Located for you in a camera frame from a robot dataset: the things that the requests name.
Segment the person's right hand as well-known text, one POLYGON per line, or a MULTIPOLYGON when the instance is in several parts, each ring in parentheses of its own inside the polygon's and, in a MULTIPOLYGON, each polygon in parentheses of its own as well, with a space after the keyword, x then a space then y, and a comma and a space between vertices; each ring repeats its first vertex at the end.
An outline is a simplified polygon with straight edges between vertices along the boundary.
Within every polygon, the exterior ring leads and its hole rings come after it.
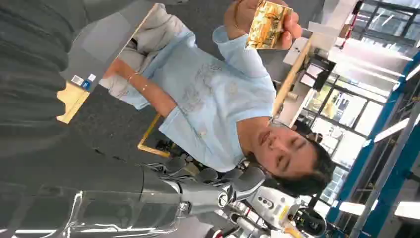
POLYGON ((247 36, 246 49, 289 49, 300 38, 299 16, 282 0, 237 0, 229 37, 247 36))

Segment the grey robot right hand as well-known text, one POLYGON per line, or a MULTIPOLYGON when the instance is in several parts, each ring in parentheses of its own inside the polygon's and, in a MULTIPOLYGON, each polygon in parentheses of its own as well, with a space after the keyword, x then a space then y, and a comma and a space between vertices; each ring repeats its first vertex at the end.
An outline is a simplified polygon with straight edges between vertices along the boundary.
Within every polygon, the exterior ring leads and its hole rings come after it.
POLYGON ((74 136, 0 135, 3 238, 143 238, 170 233, 181 219, 254 194, 265 176, 250 167, 210 185, 131 165, 74 136))

